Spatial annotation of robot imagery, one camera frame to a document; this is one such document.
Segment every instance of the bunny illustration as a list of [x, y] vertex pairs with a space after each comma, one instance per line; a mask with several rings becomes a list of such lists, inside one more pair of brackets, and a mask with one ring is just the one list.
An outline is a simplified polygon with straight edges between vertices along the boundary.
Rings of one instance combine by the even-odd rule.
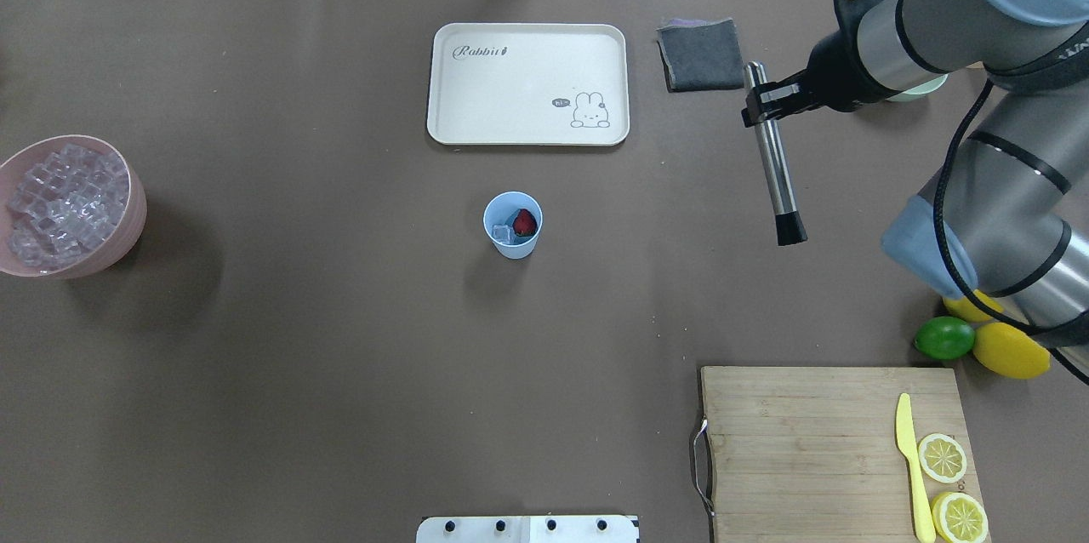
[[609, 110], [599, 92], [579, 92], [575, 97], [575, 116], [571, 127], [609, 127]]

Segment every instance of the yellow knife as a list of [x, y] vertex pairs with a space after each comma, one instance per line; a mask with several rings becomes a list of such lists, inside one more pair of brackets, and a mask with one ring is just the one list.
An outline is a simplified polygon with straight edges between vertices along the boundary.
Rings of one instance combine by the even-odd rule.
[[921, 543], [934, 543], [934, 520], [930, 517], [927, 489], [922, 484], [922, 468], [919, 467], [919, 448], [915, 446], [915, 423], [911, 421], [911, 397], [902, 393], [896, 404], [896, 447], [907, 458], [907, 470], [911, 474], [911, 517], [915, 518], [915, 539]]

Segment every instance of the gray folded cloth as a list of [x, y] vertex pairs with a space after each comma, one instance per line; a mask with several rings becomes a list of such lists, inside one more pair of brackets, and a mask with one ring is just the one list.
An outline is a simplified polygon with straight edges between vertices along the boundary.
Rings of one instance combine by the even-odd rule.
[[671, 91], [736, 89], [745, 85], [742, 48], [731, 17], [718, 22], [670, 20], [658, 28], [658, 46]]

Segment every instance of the white plastic plate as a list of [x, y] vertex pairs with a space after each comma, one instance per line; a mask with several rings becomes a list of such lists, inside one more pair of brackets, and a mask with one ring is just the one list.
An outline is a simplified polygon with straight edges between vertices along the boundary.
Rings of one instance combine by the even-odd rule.
[[624, 35], [608, 24], [446, 24], [427, 131], [445, 145], [615, 145], [628, 131]]
[[635, 516], [427, 518], [416, 543], [639, 543]]

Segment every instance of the ice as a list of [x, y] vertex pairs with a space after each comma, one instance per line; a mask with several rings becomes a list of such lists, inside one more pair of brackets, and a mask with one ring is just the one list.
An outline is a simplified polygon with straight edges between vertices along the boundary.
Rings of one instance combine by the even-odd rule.
[[68, 144], [27, 171], [8, 200], [15, 218], [8, 248], [42, 272], [69, 267], [108, 239], [127, 199], [119, 155]]
[[491, 226], [491, 237], [501, 245], [513, 245], [514, 229], [506, 224], [495, 224]]

